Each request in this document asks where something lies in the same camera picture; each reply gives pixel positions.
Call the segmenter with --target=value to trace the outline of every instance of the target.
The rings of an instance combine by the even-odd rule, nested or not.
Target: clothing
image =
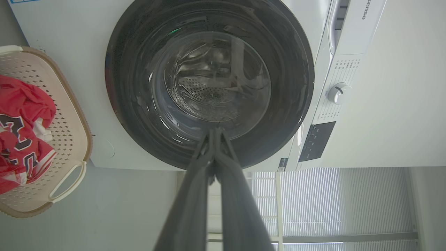
[[[16,186],[32,183],[51,166],[56,152],[44,140],[49,139],[46,129],[55,113],[53,100],[43,90],[0,75],[0,193],[12,186],[9,181]]]

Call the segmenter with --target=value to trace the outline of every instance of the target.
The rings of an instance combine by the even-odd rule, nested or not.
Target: hisense logo
[[[365,5],[365,11],[364,11],[364,15],[363,15],[363,20],[365,19],[365,16],[367,15],[367,11],[368,11],[368,6],[370,5],[370,0],[367,1],[367,4]]]

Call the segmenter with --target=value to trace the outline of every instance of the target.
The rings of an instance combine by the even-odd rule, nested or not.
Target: white washing machine
[[[184,169],[194,142],[221,126],[246,170],[295,171],[319,166],[385,1],[10,5],[75,92],[95,166]]]

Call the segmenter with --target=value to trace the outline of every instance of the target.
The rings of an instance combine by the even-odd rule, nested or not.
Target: door glass
[[[245,41],[227,33],[198,32],[178,37],[165,48],[151,80],[155,102],[164,120],[171,121],[178,109],[199,119],[192,124],[175,116],[172,124],[178,134],[199,139],[199,123],[206,121],[223,127],[233,139],[263,117],[271,81],[264,61]],[[176,106],[168,105],[170,99]]]

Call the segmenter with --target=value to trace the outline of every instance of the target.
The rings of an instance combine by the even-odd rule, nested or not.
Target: laundry basket
[[[29,47],[0,47],[0,75],[10,76],[44,90],[56,105],[48,142],[57,152],[51,167],[38,180],[0,195],[0,211],[17,218],[38,215],[77,188],[85,176],[91,153],[91,133],[82,111],[56,63]],[[54,193],[70,173],[80,168],[76,181],[61,194]]]

